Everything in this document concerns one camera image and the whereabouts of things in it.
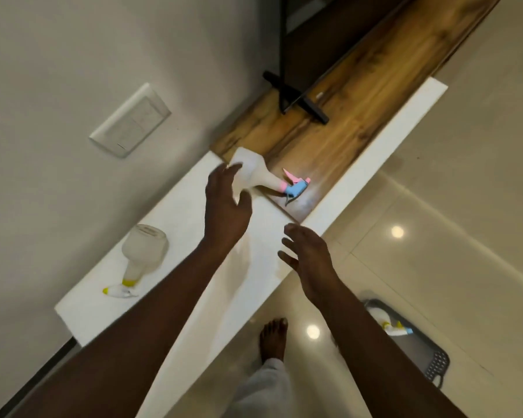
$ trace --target black stand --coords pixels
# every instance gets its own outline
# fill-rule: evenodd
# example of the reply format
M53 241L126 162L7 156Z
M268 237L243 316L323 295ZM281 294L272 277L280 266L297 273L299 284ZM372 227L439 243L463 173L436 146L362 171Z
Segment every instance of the black stand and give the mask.
M282 96L288 102L293 102L298 97L300 97L301 93L299 90L296 90L288 85L281 87L281 79L276 74L265 71L263 72L263 77L267 82L271 83L273 88L279 90ZM312 117L314 117L314 119L321 122L322 124L326 125L329 121L329 117L327 117L322 110L320 110L312 101L310 101L307 96L301 97L297 101L297 104L302 110L310 114Z

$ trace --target right hand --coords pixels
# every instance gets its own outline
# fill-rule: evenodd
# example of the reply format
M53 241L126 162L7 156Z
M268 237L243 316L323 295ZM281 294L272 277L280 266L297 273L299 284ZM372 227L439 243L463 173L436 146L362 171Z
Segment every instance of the right hand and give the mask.
M293 251L298 259L279 251L277 255L293 268L300 277L302 290L316 308L333 297L341 280L331 264L331 255L325 241L316 232L299 224L287 224L283 245Z

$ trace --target wooden panel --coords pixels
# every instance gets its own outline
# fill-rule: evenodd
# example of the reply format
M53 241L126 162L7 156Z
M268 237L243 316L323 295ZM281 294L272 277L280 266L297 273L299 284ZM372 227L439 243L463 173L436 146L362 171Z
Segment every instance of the wooden panel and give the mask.
M309 94L329 116L321 125L294 107L278 110L270 90L217 140L212 151L230 161L237 147L262 154L268 169L282 168L312 182L288 206L302 222L415 90L459 46L499 0L414 0L368 35Z

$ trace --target pink spray trigger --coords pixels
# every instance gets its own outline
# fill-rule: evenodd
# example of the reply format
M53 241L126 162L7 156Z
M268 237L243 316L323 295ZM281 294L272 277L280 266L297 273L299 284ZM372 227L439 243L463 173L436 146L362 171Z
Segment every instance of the pink spray trigger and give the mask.
M290 179L291 182L293 182L294 184L300 182L302 179L298 178L298 177L295 177L293 176L292 174L290 174L289 172L287 172L285 169L283 169L283 171L285 172L285 175Z

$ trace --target switch plate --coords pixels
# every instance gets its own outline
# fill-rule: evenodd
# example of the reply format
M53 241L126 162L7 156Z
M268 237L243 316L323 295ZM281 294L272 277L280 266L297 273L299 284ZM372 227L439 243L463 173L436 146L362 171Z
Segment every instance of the switch plate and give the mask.
M170 115L171 112L163 100L146 83L89 138L123 158Z

